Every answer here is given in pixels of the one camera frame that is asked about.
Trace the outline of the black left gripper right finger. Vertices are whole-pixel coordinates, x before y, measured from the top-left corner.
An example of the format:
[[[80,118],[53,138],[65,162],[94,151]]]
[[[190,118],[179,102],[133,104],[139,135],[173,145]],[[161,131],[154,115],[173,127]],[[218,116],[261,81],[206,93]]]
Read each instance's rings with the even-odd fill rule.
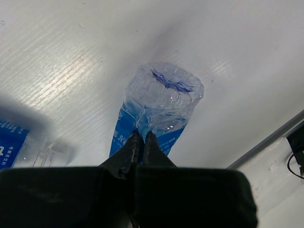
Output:
[[[176,165],[161,150],[156,134],[149,132],[145,139],[141,137],[138,164],[155,167],[176,167]]]

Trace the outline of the blue label white cap bottle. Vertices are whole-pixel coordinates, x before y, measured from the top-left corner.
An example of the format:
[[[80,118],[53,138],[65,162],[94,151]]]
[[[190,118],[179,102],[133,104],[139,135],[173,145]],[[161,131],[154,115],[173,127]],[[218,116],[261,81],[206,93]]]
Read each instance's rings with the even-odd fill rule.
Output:
[[[0,168],[65,167],[75,148],[63,139],[55,139],[43,128],[23,128],[0,120]]]

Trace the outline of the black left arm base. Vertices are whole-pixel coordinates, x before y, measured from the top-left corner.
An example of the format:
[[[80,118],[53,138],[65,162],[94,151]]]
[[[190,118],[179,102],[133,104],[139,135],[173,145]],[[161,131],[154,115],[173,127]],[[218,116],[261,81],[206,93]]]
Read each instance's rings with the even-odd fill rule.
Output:
[[[304,179],[304,127],[300,127],[290,135],[288,135],[287,140],[290,144],[292,155],[287,161],[287,169],[296,177],[301,180]],[[296,174],[290,167],[291,160],[295,158],[297,164],[299,165],[300,174]]]

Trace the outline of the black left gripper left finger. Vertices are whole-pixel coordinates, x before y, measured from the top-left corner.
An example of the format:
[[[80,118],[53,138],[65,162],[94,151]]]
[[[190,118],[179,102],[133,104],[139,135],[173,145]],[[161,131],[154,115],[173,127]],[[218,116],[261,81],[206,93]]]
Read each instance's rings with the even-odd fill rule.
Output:
[[[125,178],[132,165],[139,162],[140,134],[137,130],[131,132],[121,149],[99,165],[108,170],[115,178]]]

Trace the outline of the blue cap crushed water bottle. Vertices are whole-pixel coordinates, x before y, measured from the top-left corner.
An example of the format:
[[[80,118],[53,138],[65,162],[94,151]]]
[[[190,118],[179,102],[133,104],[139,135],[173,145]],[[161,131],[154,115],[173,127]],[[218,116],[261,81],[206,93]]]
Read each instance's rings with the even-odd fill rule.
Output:
[[[124,91],[109,155],[114,155],[137,130],[145,138],[153,132],[168,155],[195,106],[204,96],[200,79],[171,63],[138,66]]]

